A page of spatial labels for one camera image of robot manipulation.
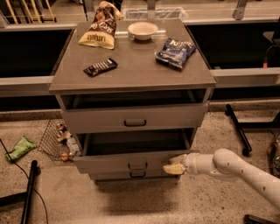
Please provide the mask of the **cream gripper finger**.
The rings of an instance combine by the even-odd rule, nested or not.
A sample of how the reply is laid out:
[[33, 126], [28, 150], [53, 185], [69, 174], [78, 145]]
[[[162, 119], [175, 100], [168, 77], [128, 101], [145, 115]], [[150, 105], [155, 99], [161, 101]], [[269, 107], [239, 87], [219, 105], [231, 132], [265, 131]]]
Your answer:
[[184, 160], [184, 158], [186, 158], [187, 157], [187, 155], [186, 154], [181, 154], [181, 155], [178, 155], [178, 156], [176, 156], [176, 157], [171, 157], [170, 159], [169, 159], [169, 163], [170, 164], [176, 164], [176, 163], [183, 163], [183, 160]]
[[182, 164], [167, 164], [163, 166], [166, 173], [171, 175], [182, 175], [186, 168]]

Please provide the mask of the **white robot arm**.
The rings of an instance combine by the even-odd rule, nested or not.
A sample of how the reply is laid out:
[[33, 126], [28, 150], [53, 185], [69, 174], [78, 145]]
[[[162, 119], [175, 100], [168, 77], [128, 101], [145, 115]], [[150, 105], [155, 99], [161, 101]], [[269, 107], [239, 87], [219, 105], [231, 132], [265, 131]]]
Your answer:
[[169, 159], [163, 166], [171, 175], [206, 174], [214, 179], [236, 181], [242, 179], [270, 204], [280, 209], [280, 179], [247, 163], [227, 149], [218, 149], [214, 154], [190, 153]]

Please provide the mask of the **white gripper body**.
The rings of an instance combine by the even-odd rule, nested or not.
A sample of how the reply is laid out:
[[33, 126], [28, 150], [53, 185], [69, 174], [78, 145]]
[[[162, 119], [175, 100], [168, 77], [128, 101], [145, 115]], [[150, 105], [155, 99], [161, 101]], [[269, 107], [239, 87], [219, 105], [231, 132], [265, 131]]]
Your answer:
[[197, 158], [199, 157], [199, 155], [199, 153], [190, 153], [187, 154], [186, 157], [183, 159], [183, 166], [189, 174], [199, 174], [197, 166]]

